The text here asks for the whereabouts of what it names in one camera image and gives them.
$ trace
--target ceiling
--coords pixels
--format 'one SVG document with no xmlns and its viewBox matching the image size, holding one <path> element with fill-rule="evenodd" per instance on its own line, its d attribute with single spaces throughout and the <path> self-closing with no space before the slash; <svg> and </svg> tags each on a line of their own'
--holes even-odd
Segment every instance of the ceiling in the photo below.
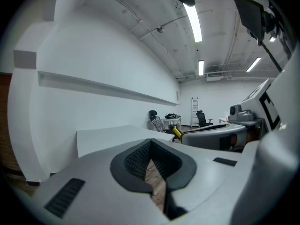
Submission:
<svg viewBox="0 0 300 225">
<path fill-rule="evenodd" d="M 87 0 L 86 4 L 143 41 L 179 82 L 198 77 L 199 60 L 204 60 L 204 73 L 223 71 L 228 79 L 278 75 L 263 48 L 247 34 L 233 0 L 195 1 L 202 30 L 199 43 L 195 43 L 187 13 L 177 0 Z M 255 1 L 266 10 L 268 0 Z M 156 30 L 161 25 L 163 33 Z M 271 43 L 269 38 L 266 35 L 264 43 L 283 68 L 287 58 L 282 46 L 278 39 Z M 257 57 L 261 61 L 246 73 Z"/>
</svg>

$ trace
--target chair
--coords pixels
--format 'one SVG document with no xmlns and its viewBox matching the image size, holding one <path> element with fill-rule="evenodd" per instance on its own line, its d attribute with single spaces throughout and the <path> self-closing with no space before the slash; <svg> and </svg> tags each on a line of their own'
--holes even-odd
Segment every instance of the chair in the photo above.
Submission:
<svg viewBox="0 0 300 225">
<path fill-rule="evenodd" d="M 206 127 L 209 125 L 213 125 L 213 123 L 209 122 L 206 123 L 206 119 L 205 119 L 205 114 L 202 112 L 202 110 L 197 111 L 197 118 L 199 119 L 199 126 L 202 127 Z"/>
<path fill-rule="evenodd" d="M 166 129 L 162 120 L 160 117 L 157 115 L 157 112 L 155 110 L 149 111 L 149 117 L 150 121 L 152 124 L 155 126 L 156 130 L 160 133 L 167 133 L 167 134 L 172 134 L 173 132 L 170 129 Z"/>
</svg>

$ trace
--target fluorescent ceiling light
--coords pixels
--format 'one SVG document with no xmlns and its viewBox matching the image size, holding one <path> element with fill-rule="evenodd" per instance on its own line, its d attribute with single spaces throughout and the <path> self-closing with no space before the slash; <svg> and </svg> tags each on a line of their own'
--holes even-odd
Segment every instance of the fluorescent ceiling light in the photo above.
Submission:
<svg viewBox="0 0 300 225">
<path fill-rule="evenodd" d="M 203 71 L 204 71 L 204 61 L 201 60 L 199 61 L 199 76 L 203 75 Z"/>
<path fill-rule="evenodd" d="M 184 8 L 186 9 L 189 21 L 191 22 L 194 37 L 195 37 L 195 42 L 201 42 L 202 41 L 202 33 L 201 33 L 201 28 L 200 28 L 200 23 L 199 23 L 199 18 L 198 14 L 196 11 L 196 7 L 192 6 L 189 7 L 188 5 L 183 4 Z"/>
<path fill-rule="evenodd" d="M 251 67 L 248 68 L 247 72 L 250 72 L 252 68 L 254 68 L 254 66 L 259 62 L 260 59 L 261 59 L 260 57 L 255 59 L 254 63 L 252 63 Z"/>
</svg>

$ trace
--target white table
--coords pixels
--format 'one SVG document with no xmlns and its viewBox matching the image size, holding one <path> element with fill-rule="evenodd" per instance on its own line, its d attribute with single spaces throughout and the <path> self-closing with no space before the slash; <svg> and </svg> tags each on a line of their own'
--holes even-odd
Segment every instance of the white table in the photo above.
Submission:
<svg viewBox="0 0 300 225">
<path fill-rule="evenodd" d="M 228 121 L 226 120 L 226 118 L 219 118 L 219 123 L 221 122 L 228 122 Z"/>
<path fill-rule="evenodd" d="M 169 127 L 169 125 L 170 125 L 172 122 L 175 122 L 175 123 L 180 122 L 180 130 L 181 130 L 181 121 L 180 121 L 180 118 L 173 118 L 173 119 L 166 119 L 166 118 L 163 118 L 163 119 L 162 119 L 162 122 L 164 123 L 164 121 L 168 122 L 168 127 Z"/>
<path fill-rule="evenodd" d="M 157 138 L 172 141 L 174 138 L 172 134 L 160 133 L 132 125 L 95 130 L 80 130 L 77 131 L 76 136 L 79 158 L 91 152 L 111 148 L 135 140 Z"/>
</svg>

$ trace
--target ladder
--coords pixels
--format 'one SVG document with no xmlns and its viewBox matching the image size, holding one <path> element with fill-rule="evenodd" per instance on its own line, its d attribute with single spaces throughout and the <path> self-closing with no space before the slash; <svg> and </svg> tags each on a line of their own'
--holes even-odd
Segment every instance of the ladder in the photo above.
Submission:
<svg viewBox="0 0 300 225">
<path fill-rule="evenodd" d="M 197 111 L 199 110 L 199 97 L 197 97 L 197 99 L 193 99 L 192 98 L 192 119 L 191 119 L 191 128 L 194 124 L 196 124 L 196 126 L 200 127 L 198 122 L 198 117 L 197 117 Z"/>
</svg>

